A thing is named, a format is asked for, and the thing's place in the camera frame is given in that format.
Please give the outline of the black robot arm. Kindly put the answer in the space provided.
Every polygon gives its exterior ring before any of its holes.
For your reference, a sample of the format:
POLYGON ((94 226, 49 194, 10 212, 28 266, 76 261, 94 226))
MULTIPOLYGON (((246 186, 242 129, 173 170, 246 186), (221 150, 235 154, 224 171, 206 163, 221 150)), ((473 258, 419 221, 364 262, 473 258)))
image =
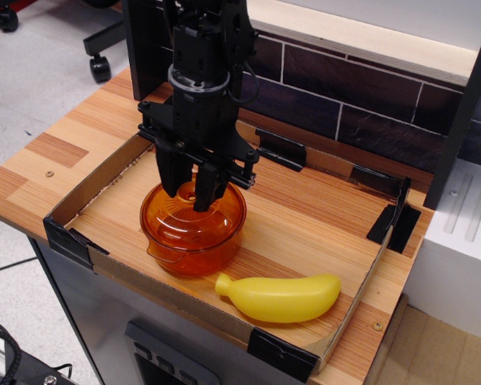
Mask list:
POLYGON ((122 4, 139 133, 156 146, 164 191, 193 182, 205 212, 229 184, 250 188, 258 152, 238 133, 257 33, 243 1, 122 4))

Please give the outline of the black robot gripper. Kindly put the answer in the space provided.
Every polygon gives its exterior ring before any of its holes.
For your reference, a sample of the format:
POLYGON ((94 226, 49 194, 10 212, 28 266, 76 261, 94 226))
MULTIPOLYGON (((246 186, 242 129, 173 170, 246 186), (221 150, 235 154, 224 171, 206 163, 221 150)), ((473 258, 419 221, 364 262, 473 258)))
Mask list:
POLYGON ((194 210, 207 212, 223 197, 231 182, 249 189, 260 155, 237 131, 238 107, 224 92, 206 97, 174 91, 164 103, 138 105, 143 121, 139 134, 156 145, 156 162, 164 191, 175 197, 180 187, 195 181, 194 210))

